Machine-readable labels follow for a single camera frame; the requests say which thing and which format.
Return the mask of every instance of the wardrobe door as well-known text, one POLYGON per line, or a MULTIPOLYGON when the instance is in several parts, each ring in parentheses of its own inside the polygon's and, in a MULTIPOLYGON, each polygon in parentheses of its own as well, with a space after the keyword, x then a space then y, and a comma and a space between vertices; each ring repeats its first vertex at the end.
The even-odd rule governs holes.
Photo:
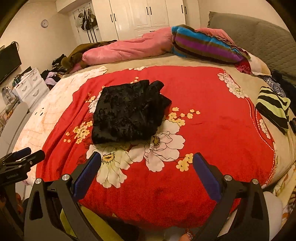
POLYGON ((147 0, 127 0, 131 10, 134 29, 151 27, 150 9, 147 0))
POLYGON ((135 38, 128 0, 110 0, 119 40, 135 38))
POLYGON ((92 0, 102 41, 118 40, 109 0, 92 0))
POLYGON ((183 0, 186 24, 194 29, 200 28, 200 9, 197 0, 183 0))
POLYGON ((165 0, 147 0, 151 26, 168 26, 168 12, 165 0))
POLYGON ((166 0, 170 27, 186 24, 183 0, 166 0))

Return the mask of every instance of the pink pillow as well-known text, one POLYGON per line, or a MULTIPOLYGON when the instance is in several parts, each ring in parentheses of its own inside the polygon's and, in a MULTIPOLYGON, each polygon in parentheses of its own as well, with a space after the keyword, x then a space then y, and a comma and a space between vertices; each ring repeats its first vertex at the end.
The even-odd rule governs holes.
POLYGON ((216 29, 216 28, 199 28, 196 31, 201 31, 205 34, 209 34, 211 36, 218 36, 224 40, 227 40, 232 45, 235 45, 234 41, 231 39, 231 37, 228 36, 228 34, 223 29, 216 29))

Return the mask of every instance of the black folded cloth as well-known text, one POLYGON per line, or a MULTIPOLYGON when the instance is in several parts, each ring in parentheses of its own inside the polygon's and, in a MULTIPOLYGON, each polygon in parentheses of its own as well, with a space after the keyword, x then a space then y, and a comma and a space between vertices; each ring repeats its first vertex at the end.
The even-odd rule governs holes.
POLYGON ((161 81, 103 88, 94 112, 91 138, 94 144, 147 140, 161 125, 171 100, 160 94, 161 81))

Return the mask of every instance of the black monitor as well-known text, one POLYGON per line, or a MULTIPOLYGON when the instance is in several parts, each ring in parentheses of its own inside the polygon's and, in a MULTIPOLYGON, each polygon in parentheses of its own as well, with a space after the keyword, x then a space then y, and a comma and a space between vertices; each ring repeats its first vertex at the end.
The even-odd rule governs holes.
POLYGON ((0 84, 22 64, 16 42, 0 51, 0 84))

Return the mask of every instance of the white flower print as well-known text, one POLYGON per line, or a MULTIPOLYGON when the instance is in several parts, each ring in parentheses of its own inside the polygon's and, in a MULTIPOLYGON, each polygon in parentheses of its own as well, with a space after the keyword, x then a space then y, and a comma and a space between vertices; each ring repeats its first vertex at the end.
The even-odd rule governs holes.
POLYGON ((244 99, 248 97, 243 90, 233 81, 233 79, 227 73, 217 74, 219 79, 226 83, 226 86, 229 88, 229 92, 236 95, 237 98, 244 99))
POLYGON ((219 73, 217 74, 219 79, 224 81, 225 83, 234 82, 233 79, 227 73, 219 73))
POLYGON ((260 122, 260 126, 261 126, 262 131, 264 132, 264 134, 266 134, 266 137, 268 139, 270 139, 270 135, 269 135, 269 132, 267 130, 267 127, 266 127, 266 124, 265 124, 264 120, 261 119, 261 120, 259 120, 259 122, 260 122))
POLYGON ((107 143, 104 145, 90 145, 86 153, 86 158, 89 158, 94 151, 101 154, 102 164, 96 176, 96 181, 105 188, 110 188, 112 185, 116 188, 127 178, 121 169, 127 170, 133 162, 128 156, 127 149, 130 143, 121 145, 107 143))
POLYGON ((144 69, 144 68, 148 68, 147 66, 142 66, 142 67, 140 67, 140 68, 134 68, 134 70, 142 70, 142 69, 144 69))
POLYGON ((94 113, 95 112, 96 105, 97 105, 98 100, 99 100, 99 98, 101 96, 101 93, 102 93, 102 91, 100 91, 100 93, 98 94, 98 97, 92 103, 89 104, 89 112, 90 113, 94 113))
POLYGON ((152 172, 160 172, 164 161, 174 161, 179 158, 178 149, 184 147, 185 139, 175 135, 180 126, 169 120, 162 122, 158 130, 149 141, 139 143, 129 151, 128 155, 133 162, 146 159, 146 166, 152 172))
POLYGON ((226 86, 229 88, 229 92, 236 95, 237 98, 244 99, 247 95, 243 92, 243 90, 234 82, 228 82, 226 86))

